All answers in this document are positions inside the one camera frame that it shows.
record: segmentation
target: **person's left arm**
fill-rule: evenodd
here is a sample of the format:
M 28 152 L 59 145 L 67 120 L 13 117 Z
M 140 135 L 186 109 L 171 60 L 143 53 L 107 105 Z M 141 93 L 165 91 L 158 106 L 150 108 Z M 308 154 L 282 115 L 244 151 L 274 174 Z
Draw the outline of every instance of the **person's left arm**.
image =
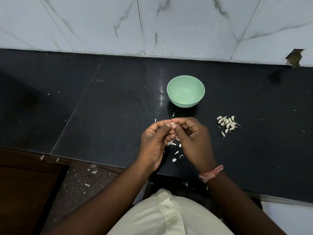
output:
M 165 136 L 171 128 L 170 122 L 171 120 L 159 121 L 147 128 L 142 134 L 135 162 L 90 201 L 65 217 L 48 234 L 108 233 L 131 206 L 151 173 L 159 167 L 167 144 Z

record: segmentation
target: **person's right hand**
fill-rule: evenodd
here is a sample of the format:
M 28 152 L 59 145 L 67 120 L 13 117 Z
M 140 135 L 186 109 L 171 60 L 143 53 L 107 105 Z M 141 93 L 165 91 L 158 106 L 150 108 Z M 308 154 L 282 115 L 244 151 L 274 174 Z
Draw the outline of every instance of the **person's right hand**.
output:
M 174 118 L 171 120 L 175 123 L 171 125 L 171 129 L 178 136 L 184 154 L 199 172 L 204 173 L 216 168 L 217 163 L 213 155 L 207 127 L 193 117 Z

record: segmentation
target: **mint green plastic bowl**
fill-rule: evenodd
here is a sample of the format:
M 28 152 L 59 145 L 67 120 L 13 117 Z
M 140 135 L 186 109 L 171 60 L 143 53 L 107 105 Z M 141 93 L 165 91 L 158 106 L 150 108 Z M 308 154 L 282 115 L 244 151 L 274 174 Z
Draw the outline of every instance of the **mint green plastic bowl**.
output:
M 181 108 L 189 108 L 199 103 L 205 93 L 202 82 L 192 76 L 182 75 L 167 84 L 167 94 L 171 102 Z

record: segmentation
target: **hand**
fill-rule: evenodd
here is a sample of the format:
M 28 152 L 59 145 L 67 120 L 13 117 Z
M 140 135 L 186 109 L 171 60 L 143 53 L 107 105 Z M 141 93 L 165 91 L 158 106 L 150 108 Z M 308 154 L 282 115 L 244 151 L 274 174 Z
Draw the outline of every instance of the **hand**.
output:
M 186 157 L 194 164 L 200 173 L 208 172 L 217 167 L 213 155 L 210 134 L 206 126 L 203 126 L 193 117 L 171 119 L 175 124 L 171 125 L 170 135 L 173 130 L 179 137 Z
M 162 160 L 165 145 L 170 141 L 165 138 L 171 129 L 171 120 L 158 121 L 147 128 L 141 135 L 140 151 L 137 161 L 141 162 L 152 172 Z

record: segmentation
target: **shirt button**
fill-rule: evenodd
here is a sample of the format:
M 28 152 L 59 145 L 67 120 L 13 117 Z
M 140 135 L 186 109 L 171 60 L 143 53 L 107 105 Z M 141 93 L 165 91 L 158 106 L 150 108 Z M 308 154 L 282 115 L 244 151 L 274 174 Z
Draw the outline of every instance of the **shirt button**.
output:
M 177 214 L 172 214 L 170 217 L 170 221 L 174 222 L 177 219 Z

